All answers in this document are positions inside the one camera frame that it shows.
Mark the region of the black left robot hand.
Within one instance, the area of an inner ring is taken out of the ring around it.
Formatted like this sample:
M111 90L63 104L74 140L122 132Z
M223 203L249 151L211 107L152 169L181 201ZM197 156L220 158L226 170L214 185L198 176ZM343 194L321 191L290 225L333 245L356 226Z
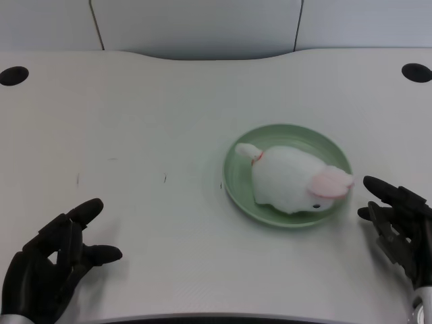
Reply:
M122 258L117 247L83 242L103 207L94 198L60 214L14 255L3 281L2 323L56 323L92 268Z

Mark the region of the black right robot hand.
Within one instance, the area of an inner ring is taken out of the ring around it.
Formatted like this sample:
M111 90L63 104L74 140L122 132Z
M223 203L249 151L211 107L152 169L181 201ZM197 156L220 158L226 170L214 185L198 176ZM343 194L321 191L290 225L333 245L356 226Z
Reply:
M431 207L427 200L369 175L362 182L385 206L370 201L358 209L358 216L373 224L378 246L404 269L415 290L430 286Z

